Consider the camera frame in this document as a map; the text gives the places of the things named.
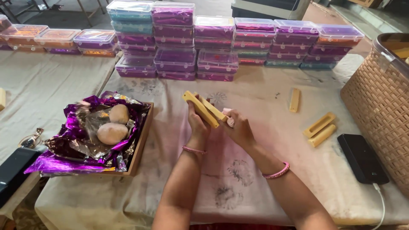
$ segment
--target pink bangle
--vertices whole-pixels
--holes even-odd
[[[207,154],[207,152],[205,151],[199,151],[199,150],[195,150],[195,149],[191,149],[186,147],[186,145],[182,146],[182,149],[191,153],[198,153],[198,154]]]
[[[283,162],[283,164],[285,164],[284,169],[281,170],[281,171],[279,171],[278,173],[273,174],[273,175],[265,175],[265,174],[262,174],[262,176],[263,176],[264,178],[266,178],[266,179],[274,179],[274,178],[277,178],[277,177],[280,177],[280,176],[284,175],[286,172],[288,172],[288,171],[290,170],[290,163],[288,163],[288,162]]]

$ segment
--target black phone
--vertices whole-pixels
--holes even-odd
[[[3,207],[30,175],[24,174],[24,171],[39,155],[37,150],[18,148],[0,165],[0,207]]]
[[[365,138],[355,134],[341,134],[338,142],[356,179],[363,184],[383,185],[389,178],[383,170],[375,151]]]

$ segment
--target charging cable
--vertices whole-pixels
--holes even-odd
[[[382,225],[382,222],[383,222],[383,220],[384,220],[384,218],[385,218],[385,200],[384,200],[384,198],[383,198],[383,195],[382,195],[382,193],[381,193],[381,189],[379,188],[379,185],[378,185],[377,183],[373,183],[373,186],[375,187],[376,191],[378,191],[379,195],[381,196],[381,199],[382,199],[382,208],[383,208],[383,214],[382,214],[381,222],[380,222],[376,227],[374,227],[374,228],[371,229],[371,230],[376,230],[376,229],[378,229],[378,228]]]

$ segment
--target beige plastic basket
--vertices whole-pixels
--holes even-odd
[[[341,98],[389,174],[409,197],[409,65],[390,49],[409,34],[381,34]]]

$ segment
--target table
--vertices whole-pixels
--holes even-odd
[[[7,91],[7,106],[0,112],[0,164],[36,128],[44,128],[43,140],[54,136],[65,122],[64,107],[99,95],[114,64],[114,58],[0,51],[0,87]],[[39,178],[31,174],[0,215],[12,219],[11,213]]]
[[[218,109],[236,108],[250,121],[256,139],[311,189],[337,224],[377,224],[382,203],[372,185],[356,181],[336,137],[359,133],[339,90],[363,58],[349,54],[333,71],[241,65],[233,82],[121,78],[114,71],[104,90],[155,103],[154,120],[138,175],[51,178],[36,202],[49,230],[146,229],[164,184],[190,133],[186,90],[211,98]],[[301,90],[298,113],[288,111],[292,87]],[[327,112],[337,132],[316,149],[302,131]],[[220,129],[213,130],[204,158],[193,222],[291,225],[251,158]],[[409,223],[409,200],[394,183],[383,185],[384,224]]]

